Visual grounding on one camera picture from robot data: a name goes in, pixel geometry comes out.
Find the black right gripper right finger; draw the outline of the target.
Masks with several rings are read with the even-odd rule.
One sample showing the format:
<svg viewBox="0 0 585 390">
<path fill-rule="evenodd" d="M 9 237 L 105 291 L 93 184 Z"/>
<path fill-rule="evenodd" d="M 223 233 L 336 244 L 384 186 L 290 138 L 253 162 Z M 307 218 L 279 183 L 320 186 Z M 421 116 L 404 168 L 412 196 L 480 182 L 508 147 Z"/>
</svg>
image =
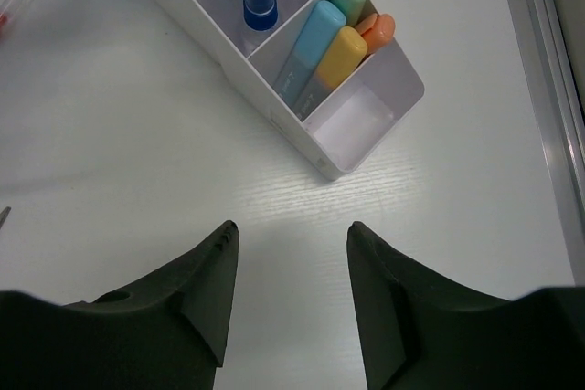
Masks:
<svg viewBox="0 0 585 390">
<path fill-rule="evenodd" d="M 581 389 L 584 290 L 470 289 L 360 222 L 346 254 L 370 389 Z"/>
</svg>

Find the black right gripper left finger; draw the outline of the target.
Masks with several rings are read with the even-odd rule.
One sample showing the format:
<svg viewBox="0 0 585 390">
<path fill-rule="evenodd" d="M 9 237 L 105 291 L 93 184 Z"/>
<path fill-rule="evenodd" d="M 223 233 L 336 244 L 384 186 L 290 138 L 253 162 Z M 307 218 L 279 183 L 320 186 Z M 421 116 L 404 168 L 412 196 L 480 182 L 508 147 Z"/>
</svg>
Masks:
<svg viewBox="0 0 585 390">
<path fill-rule="evenodd" d="M 227 221 L 178 258 L 94 302 L 1 293 L 4 389 L 211 389 L 224 364 L 239 230 Z"/>
</svg>

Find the large black scissors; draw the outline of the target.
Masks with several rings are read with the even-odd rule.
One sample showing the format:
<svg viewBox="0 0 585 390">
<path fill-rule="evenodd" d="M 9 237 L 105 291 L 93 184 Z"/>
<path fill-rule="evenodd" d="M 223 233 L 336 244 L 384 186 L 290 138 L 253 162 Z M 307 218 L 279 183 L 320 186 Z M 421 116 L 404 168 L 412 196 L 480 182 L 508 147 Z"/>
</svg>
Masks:
<svg viewBox="0 0 585 390">
<path fill-rule="evenodd" d="M 5 221 L 8 218 L 8 215 L 10 214 L 12 208 L 10 206 L 7 206 L 4 208 L 4 210 L 0 213 L 0 228 L 3 227 Z"/>
</svg>

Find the yellow highlighter cap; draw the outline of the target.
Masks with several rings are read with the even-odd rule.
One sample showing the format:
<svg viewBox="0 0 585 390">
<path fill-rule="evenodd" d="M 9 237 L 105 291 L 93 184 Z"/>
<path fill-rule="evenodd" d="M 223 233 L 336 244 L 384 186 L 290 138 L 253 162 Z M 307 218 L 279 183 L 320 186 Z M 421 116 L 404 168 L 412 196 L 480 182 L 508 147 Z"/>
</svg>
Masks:
<svg viewBox="0 0 585 390">
<path fill-rule="evenodd" d="M 317 78 L 333 91 L 359 66 L 367 50 L 366 40 L 353 27 L 342 27 L 316 68 Z"/>
</svg>

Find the orange highlighter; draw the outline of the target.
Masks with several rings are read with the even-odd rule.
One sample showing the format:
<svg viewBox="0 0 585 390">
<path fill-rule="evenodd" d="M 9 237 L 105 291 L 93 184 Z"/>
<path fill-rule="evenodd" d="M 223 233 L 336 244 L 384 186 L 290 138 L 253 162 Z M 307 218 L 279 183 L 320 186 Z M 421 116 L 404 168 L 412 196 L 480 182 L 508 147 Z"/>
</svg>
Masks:
<svg viewBox="0 0 585 390">
<path fill-rule="evenodd" d="M 372 55 L 392 41 L 396 22 L 389 14 L 373 13 L 358 23 L 355 29 L 367 43 L 367 54 Z"/>
</svg>

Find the blue highlighter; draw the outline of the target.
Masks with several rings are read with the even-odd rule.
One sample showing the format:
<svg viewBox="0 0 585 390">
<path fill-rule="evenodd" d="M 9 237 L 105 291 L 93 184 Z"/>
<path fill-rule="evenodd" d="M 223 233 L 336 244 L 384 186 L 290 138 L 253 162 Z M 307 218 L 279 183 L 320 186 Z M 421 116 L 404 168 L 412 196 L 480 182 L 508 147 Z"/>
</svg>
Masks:
<svg viewBox="0 0 585 390">
<path fill-rule="evenodd" d="M 330 1 L 321 0 L 315 4 L 272 85 L 290 109 L 336 34 L 345 25 L 346 16 Z"/>
</svg>

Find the blue spray bottle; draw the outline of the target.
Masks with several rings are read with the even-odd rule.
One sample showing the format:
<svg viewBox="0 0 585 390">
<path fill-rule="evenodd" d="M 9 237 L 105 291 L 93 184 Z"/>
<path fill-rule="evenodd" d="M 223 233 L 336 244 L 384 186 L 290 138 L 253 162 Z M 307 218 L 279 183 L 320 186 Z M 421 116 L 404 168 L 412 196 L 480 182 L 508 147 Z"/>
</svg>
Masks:
<svg viewBox="0 0 585 390">
<path fill-rule="evenodd" d="M 277 0 L 242 0 L 241 39 L 245 57 L 267 40 L 279 26 Z"/>
</svg>

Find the red pen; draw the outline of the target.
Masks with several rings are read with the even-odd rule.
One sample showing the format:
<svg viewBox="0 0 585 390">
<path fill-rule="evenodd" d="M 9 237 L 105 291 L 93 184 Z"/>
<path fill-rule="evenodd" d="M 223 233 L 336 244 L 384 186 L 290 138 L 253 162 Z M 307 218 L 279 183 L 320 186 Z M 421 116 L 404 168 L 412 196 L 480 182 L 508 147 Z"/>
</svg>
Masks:
<svg viewBox="0 0 585 390">
<path fill-rule="evenodd" d="M 33 0 L 4 0 L 1 4 L 1 38 L 6 37 Z"/>
</svg>

